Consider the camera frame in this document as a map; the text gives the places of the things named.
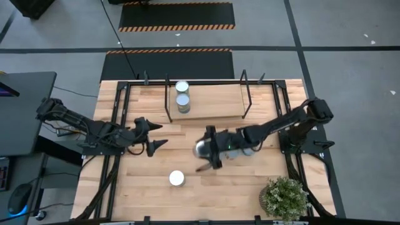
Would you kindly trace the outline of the wooden shelf black metal frame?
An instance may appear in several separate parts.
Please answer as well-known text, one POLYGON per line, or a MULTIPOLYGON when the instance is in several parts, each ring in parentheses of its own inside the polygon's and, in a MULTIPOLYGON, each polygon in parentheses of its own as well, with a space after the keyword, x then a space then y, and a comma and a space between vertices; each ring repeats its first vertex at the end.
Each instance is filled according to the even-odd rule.
POLYGON ((247 72, 239 80, 193 80, 189 83, 190 111, 180 113, 176 104, 175 84, 165 78, 164 108, 168 119, 245 118, 253 102, 247 72))

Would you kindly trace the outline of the potted plant in striped pot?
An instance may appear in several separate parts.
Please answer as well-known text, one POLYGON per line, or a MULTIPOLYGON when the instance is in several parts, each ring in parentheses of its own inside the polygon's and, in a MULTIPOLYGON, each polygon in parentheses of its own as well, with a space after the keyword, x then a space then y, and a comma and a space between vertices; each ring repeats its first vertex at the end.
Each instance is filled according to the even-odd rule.
POLYGON ((288 225, 306 214, 311 206, 308 195, 299 181, 278 177, 267 180, 259 193, 259 204, 267 216, 278 218, 288 225))

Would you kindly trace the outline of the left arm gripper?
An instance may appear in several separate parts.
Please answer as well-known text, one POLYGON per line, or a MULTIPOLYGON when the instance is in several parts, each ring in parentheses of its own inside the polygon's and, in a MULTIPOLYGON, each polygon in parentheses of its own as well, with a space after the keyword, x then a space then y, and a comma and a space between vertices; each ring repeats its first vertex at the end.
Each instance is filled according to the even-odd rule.
POLYGON ((160 129, 163 127, 163 125, 147 121, 144 117, 135 119, 134 123, 136 125, 134 129, 135 138, 132 145, 134 146, 135 144, 142 144, 143 147, 146 148, 148 156, 154 156, 156 150, 168 142, 167 139, 152 142, 149 141, 148 132, 160 129))

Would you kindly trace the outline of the tall mixed vegetables can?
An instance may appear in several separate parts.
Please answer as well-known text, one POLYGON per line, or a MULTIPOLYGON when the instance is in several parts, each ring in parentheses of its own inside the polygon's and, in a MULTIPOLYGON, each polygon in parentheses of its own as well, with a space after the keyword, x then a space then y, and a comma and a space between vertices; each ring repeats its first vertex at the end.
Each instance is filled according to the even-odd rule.
POLYGON ((174 170, 169 174, 169 182, 172 186, 181 187, 185 183, 185 175, 182 171, 174 170))

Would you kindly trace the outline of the black case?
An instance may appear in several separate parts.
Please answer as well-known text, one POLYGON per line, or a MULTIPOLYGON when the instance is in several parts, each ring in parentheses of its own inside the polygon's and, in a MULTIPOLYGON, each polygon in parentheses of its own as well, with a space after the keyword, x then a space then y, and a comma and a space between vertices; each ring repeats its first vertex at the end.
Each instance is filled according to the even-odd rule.
POLYGON ((26 18, 38 20, 55 0, 9 0, 26 18))

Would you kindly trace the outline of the black mat hazard stripe edge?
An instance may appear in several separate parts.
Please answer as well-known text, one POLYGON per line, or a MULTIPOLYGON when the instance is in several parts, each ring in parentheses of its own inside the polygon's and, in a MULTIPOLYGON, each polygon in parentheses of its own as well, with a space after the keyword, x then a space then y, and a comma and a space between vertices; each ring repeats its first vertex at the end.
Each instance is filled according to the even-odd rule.
POLYGON ((101 80, 233 79, 233 55, 228 48, 169 48, 108 51, 101 80))
POLYGON ((161 32, 234 29, 231 2, 127 2, 118 31, 161 32))

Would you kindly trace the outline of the black keyboard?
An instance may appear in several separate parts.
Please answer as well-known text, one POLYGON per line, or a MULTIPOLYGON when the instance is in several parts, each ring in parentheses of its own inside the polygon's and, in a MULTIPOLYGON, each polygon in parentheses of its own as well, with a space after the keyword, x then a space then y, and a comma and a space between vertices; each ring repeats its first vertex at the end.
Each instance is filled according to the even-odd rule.
POLYGON ((9 157, 0 157, 0 192, 9 189, 11 175, 11 160, 9 157))

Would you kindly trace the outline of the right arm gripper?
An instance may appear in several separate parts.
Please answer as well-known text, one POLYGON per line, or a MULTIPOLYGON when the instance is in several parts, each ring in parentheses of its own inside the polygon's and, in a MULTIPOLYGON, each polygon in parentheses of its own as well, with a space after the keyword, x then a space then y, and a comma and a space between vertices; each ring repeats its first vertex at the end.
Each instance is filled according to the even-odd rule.
POLYGON ((211 141, 212 155, 209 158, 209 163, 198 167, 196 172, 220 169, 223 166, 223 160, 226 159, 227 151, 237 150, 241 154, 243 150, 240 148, 239 136, 237 134, 228 132, 227 130, 216 132, 215 126, 206 126, 206 131, 201 140, 211 141))

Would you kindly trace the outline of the tall peas can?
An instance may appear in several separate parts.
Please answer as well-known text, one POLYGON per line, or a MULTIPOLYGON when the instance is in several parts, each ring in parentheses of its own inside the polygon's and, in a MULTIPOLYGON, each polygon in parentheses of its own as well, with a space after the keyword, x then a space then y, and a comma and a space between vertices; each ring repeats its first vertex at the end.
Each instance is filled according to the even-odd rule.
POLYGON ((189 95, 189 83, 187 81, 178 81, 175 84, 175 90, 178 94, 186 94, 189 95))

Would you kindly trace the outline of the tall oranges can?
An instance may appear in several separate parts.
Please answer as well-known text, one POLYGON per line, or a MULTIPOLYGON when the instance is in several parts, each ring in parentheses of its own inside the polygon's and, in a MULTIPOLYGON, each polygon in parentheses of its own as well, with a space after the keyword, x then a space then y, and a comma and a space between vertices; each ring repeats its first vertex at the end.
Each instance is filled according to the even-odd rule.
POLYGON ((178 94, 176 96, 177 109, 180 113, 190 111, 190 97, 187 94, 178 94))

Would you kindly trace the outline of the desk computer screen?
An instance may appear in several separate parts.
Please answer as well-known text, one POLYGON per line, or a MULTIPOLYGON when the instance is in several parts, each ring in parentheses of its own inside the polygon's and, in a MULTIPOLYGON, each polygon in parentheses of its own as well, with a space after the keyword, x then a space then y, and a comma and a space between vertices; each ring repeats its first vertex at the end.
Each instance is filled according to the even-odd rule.
POLYGON ((19 97, 19 95, 18 91, 0 82, 0 97, 19 97))

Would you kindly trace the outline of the black computer mouse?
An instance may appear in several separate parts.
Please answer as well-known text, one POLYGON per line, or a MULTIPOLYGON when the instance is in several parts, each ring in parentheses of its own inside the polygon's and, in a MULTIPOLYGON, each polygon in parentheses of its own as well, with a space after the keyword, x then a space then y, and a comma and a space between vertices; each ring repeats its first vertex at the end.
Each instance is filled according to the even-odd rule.
POLYGON ((10 216, 17 216, 27 211, 32 188, 30 183, 25 183, 19 185, 12 192, 7 204, 7 210, 10 216))

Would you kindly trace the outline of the small black electronics box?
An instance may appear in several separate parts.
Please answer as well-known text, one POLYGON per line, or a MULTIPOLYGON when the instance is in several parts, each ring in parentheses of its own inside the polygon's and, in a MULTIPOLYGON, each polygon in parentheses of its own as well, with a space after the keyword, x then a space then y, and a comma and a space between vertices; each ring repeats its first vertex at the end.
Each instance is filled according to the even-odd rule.
POLYGON ((69 129, 69 128, 59 127, 56 129, 57 137, 68 136, 68 135, 72 135, 72 134, 76 134, 76 133, 77 133, 76 130, 69 129))

